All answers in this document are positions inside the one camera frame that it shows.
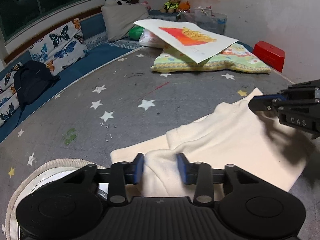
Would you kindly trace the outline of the cream white sweater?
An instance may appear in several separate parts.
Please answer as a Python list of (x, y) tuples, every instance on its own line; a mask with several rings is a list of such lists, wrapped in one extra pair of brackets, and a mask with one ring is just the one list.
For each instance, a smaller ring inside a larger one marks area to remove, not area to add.
[(234, 164), (247, 172), (289, 191), (319, 146), (303, 132), (281, 125), (277, 118), (255, 115), (250, 98), (220, 103), (213, 113), (160, 137), (114, 150), (113, 163), (132, 161), (144, 154), (141, 196), (192, 196), (195, 188), (182, 183), (178, 153), (191, 162), (222, 169)]

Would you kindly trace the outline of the teddy bear plush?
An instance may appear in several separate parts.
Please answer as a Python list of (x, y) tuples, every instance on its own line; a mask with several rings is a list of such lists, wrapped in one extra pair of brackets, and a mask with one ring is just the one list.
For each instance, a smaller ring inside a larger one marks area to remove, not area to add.
[(160, 9), (161, 13), (173, 14), (178, 12), (181, 0), (168, 0)]

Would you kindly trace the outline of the white plastic bag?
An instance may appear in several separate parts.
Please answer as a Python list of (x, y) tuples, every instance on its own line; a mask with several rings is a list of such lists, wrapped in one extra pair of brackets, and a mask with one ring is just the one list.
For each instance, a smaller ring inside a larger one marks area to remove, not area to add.
[(163, 40), (161, 40), (158, 36), (150, 32), (148, 29), (144, 29), (140, 38), (139, 44), (145, 47), (151, 48), (161, 48), (164, 49), (168, 46)]

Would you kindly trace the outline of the panda plush toy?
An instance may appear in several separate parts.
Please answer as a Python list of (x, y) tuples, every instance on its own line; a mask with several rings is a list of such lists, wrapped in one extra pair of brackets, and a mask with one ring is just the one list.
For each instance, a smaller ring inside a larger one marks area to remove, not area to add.
[(138, 4), (139, 0), (116, 0), (116, 3), (118, 5), (132, 5), (132, 4)]

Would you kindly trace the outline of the green ball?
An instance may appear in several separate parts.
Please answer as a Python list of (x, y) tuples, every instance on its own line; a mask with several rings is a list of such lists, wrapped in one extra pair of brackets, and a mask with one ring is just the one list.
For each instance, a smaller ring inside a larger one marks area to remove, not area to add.
[(128, 35), (129, 35), (129, 38), (131, 40), (134, 40), (134, 41), (138, 41), (142, 35), (144, 31), (144, 28), (143, 27), (140, 27), (140, 26), (134, 26), (133, 28), (131, 28), (128, 32)]

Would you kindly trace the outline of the round induction cooktop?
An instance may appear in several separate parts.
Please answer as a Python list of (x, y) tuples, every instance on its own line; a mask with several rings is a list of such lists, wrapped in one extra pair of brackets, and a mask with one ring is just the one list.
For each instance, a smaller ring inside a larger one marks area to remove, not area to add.
[(6, 238), (85, 238), (106, 214), (99, 188), (108, 172), (80, 159), (43, 164), (12, 195), (2, 225)]

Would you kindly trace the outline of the french fries drawing board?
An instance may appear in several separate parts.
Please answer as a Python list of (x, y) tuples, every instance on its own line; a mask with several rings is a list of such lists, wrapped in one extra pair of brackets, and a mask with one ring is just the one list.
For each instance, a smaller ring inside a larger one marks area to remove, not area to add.
[(206, 31), (191, 22), (145, 19), (134, 24), (152, 32), (195, 63), (201, 63), (237, 42), (237, 39)]

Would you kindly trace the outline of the red box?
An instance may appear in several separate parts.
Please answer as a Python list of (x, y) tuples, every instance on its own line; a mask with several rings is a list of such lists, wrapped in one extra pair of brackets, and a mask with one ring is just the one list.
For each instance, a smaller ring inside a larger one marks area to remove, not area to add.
[(286, 53), (282, 49), (265, 41), (259, 41), (254, 45), (253, 54), (276, 71), (280, 73), (283, 71)]

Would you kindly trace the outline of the clear plastic storage box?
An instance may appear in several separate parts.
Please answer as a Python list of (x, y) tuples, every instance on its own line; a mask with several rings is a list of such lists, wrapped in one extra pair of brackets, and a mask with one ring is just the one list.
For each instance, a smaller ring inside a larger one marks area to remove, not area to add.
[(178, 21), (191, 22), (201, 29), (223, 35), (227, 23), (227, 15), (212, 12), (211, 9), (207, 8), (195, 8), (192, 12), (180, 12)]

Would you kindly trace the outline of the grey star pattern tablecloth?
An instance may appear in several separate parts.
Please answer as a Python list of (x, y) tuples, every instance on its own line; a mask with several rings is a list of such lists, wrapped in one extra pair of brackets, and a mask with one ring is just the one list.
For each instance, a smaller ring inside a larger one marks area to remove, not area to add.
[(158, 49), (99, 46), (60, 73), (60, 80), (24, 110), (6, 96), (1, 126), (1, 239), (9, 200), (44, 163), (60, 158), (111, 164), (113, 150), (142, 142), (209, 113), (258, 88), (265, 94), (291, 81), (270, 74), (152, 73)]

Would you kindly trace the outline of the green patterned cushion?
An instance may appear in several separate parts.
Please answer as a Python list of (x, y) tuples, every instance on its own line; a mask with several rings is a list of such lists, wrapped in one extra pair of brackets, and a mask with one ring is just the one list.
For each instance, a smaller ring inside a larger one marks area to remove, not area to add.
[(268, 74), (271, 68), (242, 44), (235, 43), (200, 63), (182, 54), (172, 46), (166, 46), (151, 66), (152, 72), (210, 72), (234, 70), (251, 74)]

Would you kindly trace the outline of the grey pillow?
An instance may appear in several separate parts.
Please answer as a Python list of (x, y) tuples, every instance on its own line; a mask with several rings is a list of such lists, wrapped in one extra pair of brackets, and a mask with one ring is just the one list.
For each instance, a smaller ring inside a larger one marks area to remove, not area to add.
[(127, 37), (136, 21), (149, 18), (144, 4), (128, 4), (122, 0), (105, 0), (101, 12), (109, 42)]

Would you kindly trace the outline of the butterfly pattern cushion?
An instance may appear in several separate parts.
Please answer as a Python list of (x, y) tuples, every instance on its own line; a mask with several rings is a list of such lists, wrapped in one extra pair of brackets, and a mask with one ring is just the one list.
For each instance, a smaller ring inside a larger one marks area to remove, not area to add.
[(6, 121), (8, 121), (19, 107), (16, 89), (14, 87), (14, 74), (21, 67), (22, 64), (20, 62), (15, 64), (11, 69), (9, 69), (9, 71), (7, 72), (7, 74), (5, 74), (3, 79), (1, 79), (0, 126), (2, 126)]
[(53, 76), (89, 54), (78, 18), (58, 27), (30, 48), (32, 60), (44, 63)]

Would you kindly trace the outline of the dark blue backpack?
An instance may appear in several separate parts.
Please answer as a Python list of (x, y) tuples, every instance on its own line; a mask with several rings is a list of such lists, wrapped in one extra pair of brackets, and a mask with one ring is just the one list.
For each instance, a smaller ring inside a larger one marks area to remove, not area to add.
[(42, 62), (30, 60), (14, 74), (14, 87), (21, 111), (34, 103), (45, 91), (53, 87), (60, 76), (53, 76)]

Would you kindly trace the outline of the blue bench sofa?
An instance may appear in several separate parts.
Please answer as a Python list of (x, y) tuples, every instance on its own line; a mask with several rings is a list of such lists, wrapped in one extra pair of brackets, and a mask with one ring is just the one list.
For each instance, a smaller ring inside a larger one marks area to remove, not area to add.
[(109, 43), (102, 13), (86, 18), (80, 24), (88, 48), (86, 56), (60, 72), (60, 81), (45, 91), (34, 103), (27, 105), (24, 111), (18, 109), (12, 113), (9, 120), (1, 126), (1, 141), (23, 120), (70, 84), (103, 64), (140, 47), (137, 41), (131, 41), (128, 38)]

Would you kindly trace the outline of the orange plush toy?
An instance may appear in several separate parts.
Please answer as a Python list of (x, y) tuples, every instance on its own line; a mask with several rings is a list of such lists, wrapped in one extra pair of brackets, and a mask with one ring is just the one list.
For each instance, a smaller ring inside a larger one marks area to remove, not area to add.
[(178, 7), (179, 12), (190, 12), (190, 3), (189, 1), (181, 2)]

